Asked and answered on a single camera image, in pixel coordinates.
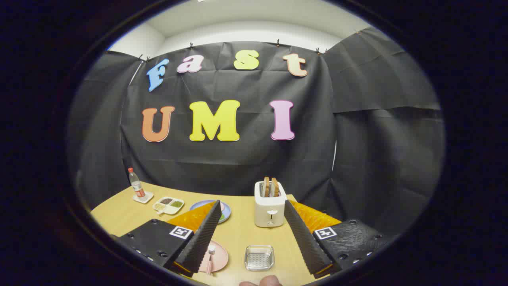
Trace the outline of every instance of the foam letter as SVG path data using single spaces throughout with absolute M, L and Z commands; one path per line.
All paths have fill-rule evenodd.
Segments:
M 199 54 L 188 56 L 183 59 L 183 64 L 180 64 L 178 68 L 176 68 L 176 71 L 179 73 L 197 72 L 201 69 L 201 63 L 204 58 L 205 57 Z
M 240 139 L 240 135 L 236 133 L 236 109 L 238 107 L 240 107 L 239 101 L 225 100 L 213 115 L 206 102 L 196 101 L 191 103 L 189 108 L 193 111 L 193 125 L 192 134 L 189 138 L 192 141 L 203 141 L 205 139 L 205 135 L 201 132 L 201 126 L 203 126 L 208 139 L 213 140 L 220 126 L 217 139 L 220 141 L 238 141 Z
M 159 78 L 159 76 L 163 76 L 166 73 L 164 65 L 167 65 L 168 63 L 169 60 L 164 59 L 146 73 L 146 75 L 148 75 L 148 80 L 150 81 L 150 87 L 148 88 L 149 92 L 153 91 L 162 83 L 162 78 Z
M 259 53 L 255 50 L 241 50 L 236 53 L 233 65 L 237 70 L 253 70 L 259 65 L 257 57 Z
M 171 113 L 175 110 L 172 106 L 164 106 L 161 108 L 162 112 L 162 126 L 161 130 L 157 133 L 153 131 L 153 116 L 157 113 L 157 108 L 147 108 L 143 110 L 143 137 L 148 142 L 160 142 L 169 134 L 169 122 L 171 120 Z
M 298 57 L 297 53 L 288 54 L 282 57 L 283 60 L 288 62 L 288 70 L 295 76 L 306 76 L 307 71 L 300 69 L 300 63 L 305 64 L 305 59 Z
M 293 107 L 291 101 L 274 100 L 270 102 L 275 115 L 275 130 L 271 137 L 273 140 L 291 140 L 295 134 L 291 131 L 291 118 L 289 109 Z

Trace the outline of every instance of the human hand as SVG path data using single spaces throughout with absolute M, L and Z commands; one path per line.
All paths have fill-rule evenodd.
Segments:
M 239 286 L 257 286 L 257 285 L 251 282 L 244 281 L 241 282 Z M 279 279 L 277 279 L 277 276 L 270 275 L 261 279 L 259 286 L 282 286 L 282 284 L 280 284 Z

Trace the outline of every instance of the blue letter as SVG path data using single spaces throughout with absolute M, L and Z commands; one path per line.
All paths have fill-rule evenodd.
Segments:
M 149 92 L 153 91 L 162 83 L 162 78 L 159 78 L 159 76 L 163 76 L 166 73 L 164 65 L 167 65 L 168 63 L 169 60 L 164 59 L 146 73 L 146 75 L 148 75 L 148 80 L 150 81 L 150 88 L 148 89 Z

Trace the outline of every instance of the toast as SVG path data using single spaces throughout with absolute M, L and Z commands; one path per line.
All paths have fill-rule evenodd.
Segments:
M 263 181 L 263 187 L 265 188 L 265 197 L 270 196 L 270 182 L 268 181 L 270 178 L 265 177 Z
M 277 184 L 276 178 L 272 178 L 271 189 L 273 190 L 273 196 L 279 196 L 279 184 Z

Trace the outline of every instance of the white toaster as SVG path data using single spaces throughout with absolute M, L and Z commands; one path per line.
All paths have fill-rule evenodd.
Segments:
M 260 227 L 281 226 L 284 223 L 284 204 L 286 194 L 282 185 L 279 186 L 279 196 L 273 197 L 273 189 L 270 188 L 270 197 L 264 196 L 264 183 L 257 182 L 254 185 L 254 197 L 256 199 L 256 225 Z

